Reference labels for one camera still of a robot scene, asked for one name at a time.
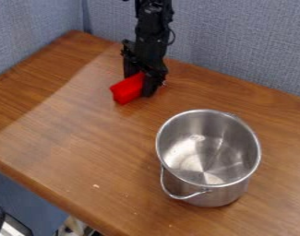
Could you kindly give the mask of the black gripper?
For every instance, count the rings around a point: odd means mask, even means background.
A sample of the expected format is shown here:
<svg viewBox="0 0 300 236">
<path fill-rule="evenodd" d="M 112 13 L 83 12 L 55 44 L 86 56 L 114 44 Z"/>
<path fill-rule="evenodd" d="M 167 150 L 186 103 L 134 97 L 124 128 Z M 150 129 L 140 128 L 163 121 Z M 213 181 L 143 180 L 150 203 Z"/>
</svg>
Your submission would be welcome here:
<svg viewBox="0 0 300 236">
<path fill-rule="evenodd" d="M 166 81 L 163 62 L 168 42 L 168 30 L 156 32 L 135 28 L 135 40 L 122 41 L 123 77 L 144 72 L 142 96 L 150 97 Z"/>
</svg>

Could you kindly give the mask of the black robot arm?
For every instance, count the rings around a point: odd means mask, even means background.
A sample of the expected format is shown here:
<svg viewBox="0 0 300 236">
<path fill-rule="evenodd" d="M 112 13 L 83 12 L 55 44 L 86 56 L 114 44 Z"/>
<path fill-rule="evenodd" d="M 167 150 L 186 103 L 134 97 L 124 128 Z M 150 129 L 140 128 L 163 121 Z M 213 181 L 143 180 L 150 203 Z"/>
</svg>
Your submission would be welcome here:
<svg viewBox="0 0 300 236">
<path fill-rule="evenodd" d="M 140 95 L 150 97 L 164 83 L 163 58 L 167 46 L 175 41 L 175 33 L 168 27 L 174 15 L 171 0 L 134 0 L 134 12 L 134 40 L 120 41 L 123 76 L 144 73 Z"/>
</svg>

